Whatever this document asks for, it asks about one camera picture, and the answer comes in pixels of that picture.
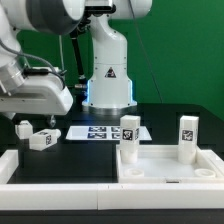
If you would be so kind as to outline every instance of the cable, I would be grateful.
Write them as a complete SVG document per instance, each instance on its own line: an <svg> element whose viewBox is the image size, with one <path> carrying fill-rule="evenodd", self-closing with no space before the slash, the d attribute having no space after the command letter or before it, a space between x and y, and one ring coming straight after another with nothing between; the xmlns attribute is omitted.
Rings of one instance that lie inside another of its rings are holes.
<svg viewBox="0 0 224 224"><path fill-rule="evenodd" d="M62 68L62 70L65 70L63 43L62 43L62 36L61 35L59 36L59 48L60 48L61 68Z"/></svg>
<svg viewBox="0 0 224 224"><path fill-rule="evenodd" d="M30 66L30 63L28 61L28 59L26 57L24 57L24 62L25 62L25 65L28 67L28 68L31 68Z"/></svg>
<svg viewBox="0 0 224 224"><path fill-rule="evenodd" d="M12 53L12 54L15 54L15 55L18 55L20 57L24 57L24 58L31 58L31 59L34 59L34 60L37 60L37 61L40 61L42 62L43 64L47 65L48 67L50 67L51 69L51 73L54 74L55 76L57 76L60 81L62 82L62 86L63 86L63 89L65 88L65 82L64 82L64 79L58 75L58 73L56 72L54 66L48 62L47 60L43 59L43 58L40 58L40 57L37 57L37 56L34 56L34 55L31 55L31 54L26 54L26 53L21 53L21 52L18 52L18 51L15 51L13 49L10 49L8 48L3 42L2 40L0 39L0 46L5 49L6 51Z"/></svg>
<svg viewBox="0 0 224 224"><path fill-rule="evenodd" d="M136 33L137 33L137 36L138 36L139 44L140 44L140 46L142 48L142 51L143 51L144 56L145 56L145 59L147 61L148 69L149 69L149 72L150 72L150 74L152 76L152 80L153 80L153 83L154 83L154 85L156 87L156 91L157 91L157 93L159 95L160 102L163 103L163 98L162 98L162 95L160 93L157 81L156 81L156 76L155 76L155 74L153 72L152 65L151 65L151 62L149 60L149 56L148 56L148 54L147 54L147 52L145 50L145 46L144 46L143 41L142 41L142 37L141 37L140 31L139 31L138 23L136 21L136 17L135 17L135 13L134 13L134 10L133 10L133 6L132 6L132 3L131 3L131 0L128 0L128 3L129 3L129 7L131 9L132 16L133 16L134 25L135 25Z"/></svg>

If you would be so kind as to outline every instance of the warning label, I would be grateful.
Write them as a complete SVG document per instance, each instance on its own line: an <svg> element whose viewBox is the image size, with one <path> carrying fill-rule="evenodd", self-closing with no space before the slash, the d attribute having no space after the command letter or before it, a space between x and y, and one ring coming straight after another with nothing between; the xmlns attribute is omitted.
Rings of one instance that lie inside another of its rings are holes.
<svg viewBox="0 0 224 224"><path fill-rule="evenodd" d="M107 74L105 75L105 78L116 78L116 75L112 67L110 67L110 69L108 70Z"/></svg>

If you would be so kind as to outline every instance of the blue light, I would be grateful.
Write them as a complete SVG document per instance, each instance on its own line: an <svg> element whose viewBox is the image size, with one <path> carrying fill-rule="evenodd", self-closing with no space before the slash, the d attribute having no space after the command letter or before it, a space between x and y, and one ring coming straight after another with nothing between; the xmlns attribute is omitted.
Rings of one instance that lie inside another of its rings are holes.
<svg viewBox="0 0 224 224"><path fill-rule="evenodd" d="M86 98L86 102L89 103L89 81L87 82L87 98Z"/></svg>
<svg viewBox="0 0 224 224"><path fill-rule="evenodd" d="M133 100L133 82L132 81L130 81L131 82L131 102L133 102L134 100Z"/></svg>

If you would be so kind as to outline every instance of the black table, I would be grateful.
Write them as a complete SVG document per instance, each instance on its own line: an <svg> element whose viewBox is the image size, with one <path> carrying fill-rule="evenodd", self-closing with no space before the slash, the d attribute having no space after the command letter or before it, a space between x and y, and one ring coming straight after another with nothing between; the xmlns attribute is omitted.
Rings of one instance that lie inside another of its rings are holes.
<svg viewBox="0 0 224 224"><path fill-rule="evenodd" d="M141 116L141 125L152 136L141 144L178 144L182 115L199 116L198 146L212 149L224 158L224 122L197 105L139 104L132 115ZM43 152L29 150L28 141L19 140L14 123L0 116L0 152L19 150L19 167L11 184L21 183L116 183L116 144L118 141L67 141L71 125L117 126L121 116L83 113L74 105L65 117L57 116L55 128L62 136L57 145ZM17 115L29 120L34 132L47 128L42 115ZM0 223L223 223L224 210L109 210L109 211L1 211Z"/></svg>

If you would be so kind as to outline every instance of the black cable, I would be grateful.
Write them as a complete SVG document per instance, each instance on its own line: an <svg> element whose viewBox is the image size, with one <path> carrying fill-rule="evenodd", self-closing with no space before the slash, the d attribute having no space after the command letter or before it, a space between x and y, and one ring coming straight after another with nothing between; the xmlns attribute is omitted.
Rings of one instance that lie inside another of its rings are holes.
<svg viewBox="0 0 224 224"><path fill-rule="evenodd" d="M152 76L152 80L153 80L153 83L154 83L154 85L156 87L156 91L157 91L157 93L159 95L160 102L163 103L163 98L162 98L161 92L159 90L159 86L157 84L157 81L156 81L156 75L153 72L152 65L151 65L151 62L149 60L149 56L148 56L148 54L147 54L147 52L145 50L145 46L144 46L143 41L142 41L142 37L141 37L140 31L139 31L138 23L137 23L137 20L136 20L136 17L135 17L135 13L134 13L134 10L133 10L133 7L132 7L131 0L128 0L128 3L129 3L129 7L131 9L132 16L133 16L134 25L135 25L136 33L137 33L137 36L138 36L139 44L140 44L140 46L142 48L142 51L143 51L144 56L145 56L145 59L147 61L148 69L149 69L149 72L150 72L150 74Z"/></svg>
<svg viewBox="0 0 224 224"><path fill-rule="evenodd" d="M13 49L10 49L9 47L7 47L3 42L2 40L0 39L0 46L5 49L6 51L12 53L12 54L15 54L17 56L20 56L20 57L24 57L24 58L31 58L31 59L34 59L34 60L37 60L37 61L40 61L42 63L44 63L45 65L47 65L48 67L50 67L51 69L51 73L55 76L57 76L60 81L62 82L62 86L63 86L63 89L65 88L65 81L64 79L58 75L58 73L56 72L55 68L53 67L53 65L48 62L47 60L43 59L43 58L40 58L40 57L37 57L37 56L34 56L34 55L31 55L31 54L26 54L26 53L21 53L21 52L18 52L18 51L15 51Z"/></svg>
<svg viewBox="0 0 224 224"><path fill-rule="evenodd" d="M81 28L82 32L80 32L78 29L75 29L70 33L70 38L72 41L74 54L75 54L75 58L76 58L76 63L77 63L80 84L86 84L87 79L86 79L86 76L84 73L82 58L81 58L81 54L80 54L80 50L79 50L78 36L84 33L83 32L84 27L87 24L89 24L90 22L91 22L90 20L88 20L87 18L84 18L82 24L80 25L80 27L82 27Z"/></svg>

